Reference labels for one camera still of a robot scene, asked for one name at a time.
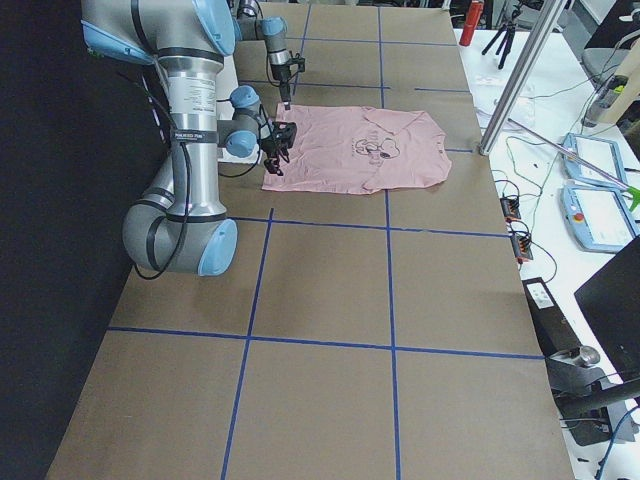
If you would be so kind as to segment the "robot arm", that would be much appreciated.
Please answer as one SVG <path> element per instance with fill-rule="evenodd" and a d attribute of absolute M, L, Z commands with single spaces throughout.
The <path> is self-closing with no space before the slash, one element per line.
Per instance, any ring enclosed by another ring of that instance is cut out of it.
<path fill-rule="evenodd" d="M 263 41 L 268 82 L 278 88 L 286 110 L 292 105 L 292 83 L 306 70 L 306 59 L 287 47 L 287 22 L 280 16 L 265 17 L 258 1 L 239 1 L 236 7 L 237 41 Z"/>
<path fill-rule="evenodd" d="M 271 174 L 289 157 L 292 122 L 269 119 L 256 91 L 219 89 L 236 45 L 261 40 L 284 103 L 305 68 L 286 45 L 286 21 L 262 17 L 255 1 L 232 10 L 225 1 L 86 1 L 82 27 L 96 55 L 154 67 L 165 99 L 156 102 L 170 127 L 168 157 L 129 209 L 125 249 L 137 274 L 217 276 L 230 266 L 238 228 L 219 198 L 219 154 L 253 157 Z"/>

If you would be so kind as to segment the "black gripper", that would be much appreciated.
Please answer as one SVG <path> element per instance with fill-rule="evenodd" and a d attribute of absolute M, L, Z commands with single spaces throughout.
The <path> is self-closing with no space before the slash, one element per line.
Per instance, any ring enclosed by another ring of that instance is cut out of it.
<path fill-rule="evenodd" d="M 305 71 L 305 58 L 301 54 L 270 54 L 269 69 L 271 77 L 269 82 L 278 88 L 283 99 L 285 110 L 291 109 L 291 83 L 293 79 Z"/>
<path fill-rule="evenodd" d="M 266 171 L 282 176 L 280 162 L 290 162 L 289 150 L 296 137 L 295 122 L 270 122 L 261 130 L 260 148 L 265 153 L 263 160 Z"/>

